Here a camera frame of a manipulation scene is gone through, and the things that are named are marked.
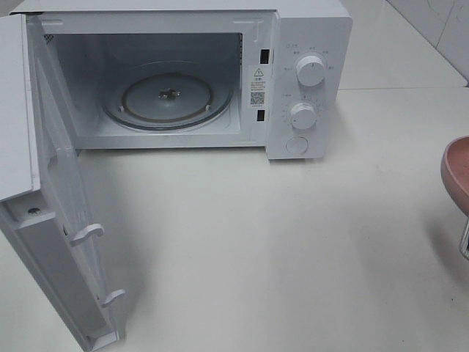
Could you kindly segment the round white door button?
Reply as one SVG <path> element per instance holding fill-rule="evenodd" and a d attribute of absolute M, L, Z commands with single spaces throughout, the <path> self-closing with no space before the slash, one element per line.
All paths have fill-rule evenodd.
<path fill-rule="evenodd" d="M 286 143 L 286 149 L 291 154 L 304 154 L 308 146 L 308 140 L 301 136 L 293 137 Z"/>

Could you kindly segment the pink round plate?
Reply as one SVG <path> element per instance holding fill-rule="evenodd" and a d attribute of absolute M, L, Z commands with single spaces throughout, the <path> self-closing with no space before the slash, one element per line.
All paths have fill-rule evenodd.
<path fill-rule="evenodd" d="M 468 136 L 455 139 L 447 145 L 440 173 L 450 198 L 468 216 Z"/>

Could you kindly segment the glass microwave turntable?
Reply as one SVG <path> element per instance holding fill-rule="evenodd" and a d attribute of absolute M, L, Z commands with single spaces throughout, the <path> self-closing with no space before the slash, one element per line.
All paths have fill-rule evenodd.
<path fill-rule="evenodd" d="M 231 103 L 239 70 L 187 61 L 125 68 L 101 85 L 102 107 L 119 124 L 176 131 L 216 118 Z"/>

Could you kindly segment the white microwave door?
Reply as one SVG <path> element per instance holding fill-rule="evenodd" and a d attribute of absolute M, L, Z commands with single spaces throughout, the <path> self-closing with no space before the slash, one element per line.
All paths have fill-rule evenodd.
<path fill-rule="evenodd" d="M 57 37 L 38 15 L 1 19 L 1 231 L 80 347 L 119 339 L 68 122 Z"/>

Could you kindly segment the upper white power knob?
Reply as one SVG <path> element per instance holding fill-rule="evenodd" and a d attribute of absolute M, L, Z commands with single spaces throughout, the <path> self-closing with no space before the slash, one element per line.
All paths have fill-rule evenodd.
<path fill-rule="evenodd" d="M 303 55 L 295 69 L 298 82 L 305 87 L 314 87 L 325 80 L 326 63 L 318 53 Z"/>

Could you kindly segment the white timer knob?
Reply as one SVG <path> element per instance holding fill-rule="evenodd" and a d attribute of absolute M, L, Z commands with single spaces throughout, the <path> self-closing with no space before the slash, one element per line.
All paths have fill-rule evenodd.
<path fill-rule="evenodd" d="M 292 127 L 297 130 L 313 128 L 317 121 L 317 113 L 310 103 L 297 103 L 290 110 Z"/>

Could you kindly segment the white microwave oven body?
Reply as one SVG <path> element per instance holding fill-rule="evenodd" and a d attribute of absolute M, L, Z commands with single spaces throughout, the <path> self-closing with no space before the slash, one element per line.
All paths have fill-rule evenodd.
<path fill-rule="evenodd" d="M 38 15 L 57 37 L 78 150 L 262 147 L 273 160 L 325 153 L 352 28 L 339 1 L 23 1 L 14 14 Z M 313 52 L 325 60 L 325 80 L 305 87 L 295 66 Z M 226 110 L 176 131 L 129 128 L 104 112 L 100 92 L 108 76 L 166 61 L 237 68 L 239 84 Z M 297 103 L 314 107 L 313 128 L 292 127 Z M 286 149 L 296 136 L 308 140 L 304 154 Z"/>

